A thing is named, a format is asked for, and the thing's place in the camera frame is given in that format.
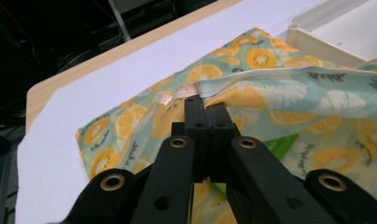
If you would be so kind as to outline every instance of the white plastic box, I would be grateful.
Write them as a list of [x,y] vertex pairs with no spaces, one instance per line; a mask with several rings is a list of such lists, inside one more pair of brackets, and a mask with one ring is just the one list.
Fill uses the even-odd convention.
[[377,58],[377,0],[328,0],[290,20],[286,42],[348,67]]

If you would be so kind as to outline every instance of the fabric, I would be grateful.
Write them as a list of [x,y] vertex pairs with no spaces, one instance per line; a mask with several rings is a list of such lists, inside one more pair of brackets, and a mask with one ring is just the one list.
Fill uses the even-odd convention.
[[[157,157],[184,99],[224,102],[242,135],[254,136],[301,178],[327,168],[377,199],[377,63],[361,71],[306,55],[258,28],[154,84],[77,131],[90,178],[137,173]],[[195,184],[192,223],[235,221],[225,195]]]

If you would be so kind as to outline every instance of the black metal bracket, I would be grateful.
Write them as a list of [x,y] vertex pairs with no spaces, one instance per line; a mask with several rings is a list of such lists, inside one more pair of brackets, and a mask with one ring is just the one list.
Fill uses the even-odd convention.
[[238,223],[377,223],[377,201],[344,175],[292,175],[258,139],[241,136],[223,104],[185,101],[155,162],[137,175],[98,174],[63,223],[190,223],[194,182],[227,183]]

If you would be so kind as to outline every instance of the white tabletop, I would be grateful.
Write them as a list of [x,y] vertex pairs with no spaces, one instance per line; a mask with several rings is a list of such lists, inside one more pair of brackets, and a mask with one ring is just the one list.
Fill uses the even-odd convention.
[[88,184],[78,128],[251,28],[285,38],[288,20],[320,2],[245,0],[57,90],[19,146],[16,223],[62,221]]

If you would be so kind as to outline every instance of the lemon print fabric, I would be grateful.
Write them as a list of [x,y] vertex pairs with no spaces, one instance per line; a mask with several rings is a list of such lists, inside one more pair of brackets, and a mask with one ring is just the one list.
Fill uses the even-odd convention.
[[[377,199],[377,67],[360,69],[374,71],[339,67],[254,28],[89,121],[77,131],[80,155],[89,178],[116,167],[137,174],[172,123],[185,121],[186,97],[200,94],[204,106],[224,103],[241,135],[265,142],[291,174],[335,170]],[[214,184],[194,188],[192,223],[236,222]]]

